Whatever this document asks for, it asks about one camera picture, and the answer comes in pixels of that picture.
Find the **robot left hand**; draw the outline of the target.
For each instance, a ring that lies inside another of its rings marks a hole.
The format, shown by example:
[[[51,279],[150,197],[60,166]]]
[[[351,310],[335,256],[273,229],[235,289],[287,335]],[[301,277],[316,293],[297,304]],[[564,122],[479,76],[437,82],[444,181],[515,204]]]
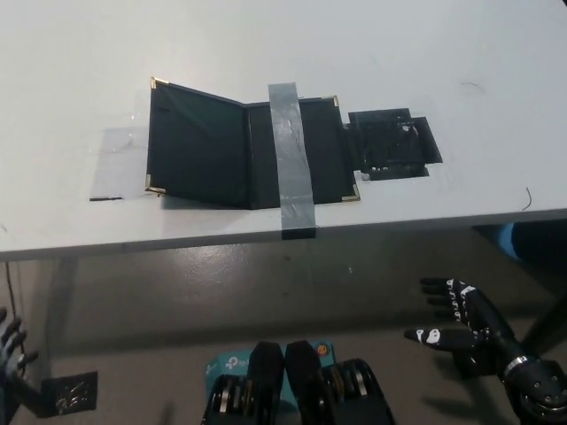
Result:
[[[26,367],[37,360],[38,351],[27,352],[24,343],[27,332],[20,329],[21,318],[15,316],[8,320],[8,310],[1,307],[1,386],[15,376],[23,376]]]

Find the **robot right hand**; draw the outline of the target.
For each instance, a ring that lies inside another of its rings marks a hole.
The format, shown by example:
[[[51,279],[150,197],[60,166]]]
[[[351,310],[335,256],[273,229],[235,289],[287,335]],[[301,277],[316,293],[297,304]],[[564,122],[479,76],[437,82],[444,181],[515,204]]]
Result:
[[[529,355],[492,301],[478,287],[457,278],[423,278],[422,292],[435,317],[458,328],[411,328],[404,337],[452,354],[461,377],[503,377]]]

